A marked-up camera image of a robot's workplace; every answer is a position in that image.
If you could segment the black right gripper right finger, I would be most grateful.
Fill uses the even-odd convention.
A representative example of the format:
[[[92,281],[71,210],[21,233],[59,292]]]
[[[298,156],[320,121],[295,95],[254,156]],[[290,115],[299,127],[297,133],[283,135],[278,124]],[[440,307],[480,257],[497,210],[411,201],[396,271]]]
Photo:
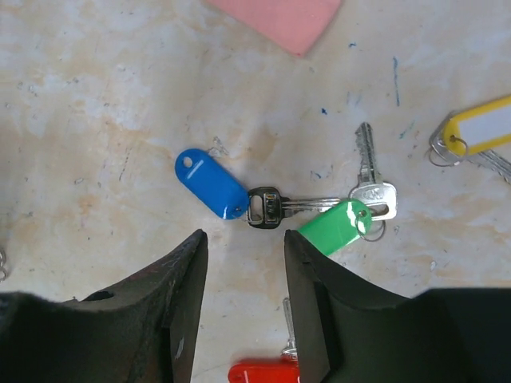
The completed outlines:
[[[303,382],[507,382],[510,291],[385,290],[297,231],[284,258]]]

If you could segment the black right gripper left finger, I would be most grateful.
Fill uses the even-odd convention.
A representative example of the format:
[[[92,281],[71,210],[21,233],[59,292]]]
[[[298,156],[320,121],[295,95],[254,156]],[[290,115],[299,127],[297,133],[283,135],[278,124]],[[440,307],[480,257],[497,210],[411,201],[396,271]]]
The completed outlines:
[[[190,381],[207,269],[198,230],[81,301],[2,294],[2,381]]]

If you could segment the blue key tag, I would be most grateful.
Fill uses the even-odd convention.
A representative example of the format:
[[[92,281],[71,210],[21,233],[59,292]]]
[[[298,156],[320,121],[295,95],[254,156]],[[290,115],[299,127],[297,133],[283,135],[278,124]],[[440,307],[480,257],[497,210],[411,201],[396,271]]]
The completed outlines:
[[[238,219],[248,209],[246,188],[206,151],[184,150],[176,158],[177,179],[221,219]]]

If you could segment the black-headed key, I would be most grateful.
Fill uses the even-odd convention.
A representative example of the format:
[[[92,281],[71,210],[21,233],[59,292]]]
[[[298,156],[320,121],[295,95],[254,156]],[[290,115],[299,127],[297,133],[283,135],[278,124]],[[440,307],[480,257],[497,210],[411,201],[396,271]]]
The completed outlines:
[[[337,197],[291,199],[271,186],[249,190],[248,198],[247,222],[251,227],[263,230],[276,229],[284,219],[299,212],[325,212],[341,202]]]

